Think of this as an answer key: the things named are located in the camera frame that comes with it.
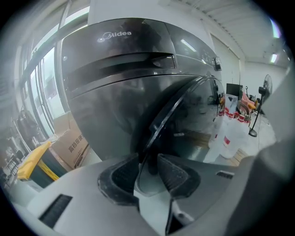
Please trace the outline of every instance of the black standing fan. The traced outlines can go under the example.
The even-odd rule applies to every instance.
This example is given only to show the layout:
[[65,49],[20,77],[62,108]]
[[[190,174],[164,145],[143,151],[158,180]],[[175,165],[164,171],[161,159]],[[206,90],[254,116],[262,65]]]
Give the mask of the black standing fan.
[[258,111],[257,111],[257,116],[255,119],[255,122],[253,124],[252,129],[250,129],[249,134],[252,137],[257,137],[257,132],[254,130],[254,126],[256,124],[259,112],[261,110],[261,106],[262,103],[270,96],[270,94],[272,93],[272,82],[271,82],[271,77],[270,75],[266,75],[264,82],[263,82],[263,87],[259,87],[258,92],[261,94],[261,99],[260,99],[260,104],[258,107]]

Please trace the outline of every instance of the computer monitor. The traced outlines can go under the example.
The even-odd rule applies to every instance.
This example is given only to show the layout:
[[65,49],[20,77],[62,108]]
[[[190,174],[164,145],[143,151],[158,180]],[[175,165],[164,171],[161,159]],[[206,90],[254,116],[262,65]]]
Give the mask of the computer monitor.
[[243,95],[243,86],[240,84],[227,83],[226,84],[226,93],[238,97],[238,100],[242,99]]

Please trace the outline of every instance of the cardboard box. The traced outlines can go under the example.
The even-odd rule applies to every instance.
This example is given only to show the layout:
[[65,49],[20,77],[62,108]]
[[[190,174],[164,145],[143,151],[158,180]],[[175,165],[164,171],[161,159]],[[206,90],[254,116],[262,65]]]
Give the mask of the cardboard box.
[[53,125],[50,152],[67,171],[80,167],[90,147],[71,112],[55,118]]

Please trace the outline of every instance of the black and yellow storage bin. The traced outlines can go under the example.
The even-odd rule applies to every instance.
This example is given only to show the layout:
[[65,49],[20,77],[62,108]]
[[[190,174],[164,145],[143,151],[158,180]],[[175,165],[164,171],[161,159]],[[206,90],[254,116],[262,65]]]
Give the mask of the black and yellow storage bin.
[[51,142],[44,143],[29,154],[18,169],[19,180],[33,181],[45,188],[67,173],[48,150],[50,144]]

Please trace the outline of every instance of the ceiling light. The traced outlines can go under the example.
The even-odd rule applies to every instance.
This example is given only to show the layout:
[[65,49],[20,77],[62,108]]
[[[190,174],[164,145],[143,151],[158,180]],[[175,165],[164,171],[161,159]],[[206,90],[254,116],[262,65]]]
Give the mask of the ceiling light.
[[277,59],[277,55],[274,53],[271,57],[271,63],[275,63],[276,59]]
[[180,42],[182,42],[185,46],[187,46],[190,50],[193,52],[196,52],[196,50],[191,46],[188,42],[186,42],[184,39],[182,39]]
[[278,28],[278,25],[273,20],[271,20],[271,25],[272,25],[273,37],[279,38],[281,36],[281,32],[280,32],[280,29]]

